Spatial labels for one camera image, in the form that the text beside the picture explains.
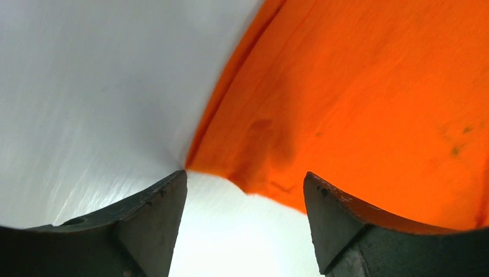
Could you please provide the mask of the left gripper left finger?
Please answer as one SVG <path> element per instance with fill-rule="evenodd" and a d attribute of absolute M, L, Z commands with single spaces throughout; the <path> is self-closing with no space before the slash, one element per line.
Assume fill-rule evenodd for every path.
<path fill-rule="evenodd" d="M 186 196 L 179 170 L 59 226 L 1 227 L 1 275 L 168 276 Z"/>

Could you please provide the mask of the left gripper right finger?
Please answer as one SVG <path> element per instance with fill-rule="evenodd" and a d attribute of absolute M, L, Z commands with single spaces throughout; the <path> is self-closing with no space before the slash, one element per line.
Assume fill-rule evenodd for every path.
<path fill-rule="evenodd" d="M 488 228 L 455 231 L 403 218 L 312 172 L 303 193 L 324 276 L 488 275 Z"/>

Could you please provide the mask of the orange t shirt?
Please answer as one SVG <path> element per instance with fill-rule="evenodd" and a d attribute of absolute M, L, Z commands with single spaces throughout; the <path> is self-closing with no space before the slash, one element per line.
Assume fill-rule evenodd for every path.
<path fill-rule="evenodd" d="M 314 172 L 393 214 L 488 225 L 488 2 L 265 1 L 188 170 L 304 211 Z"/>

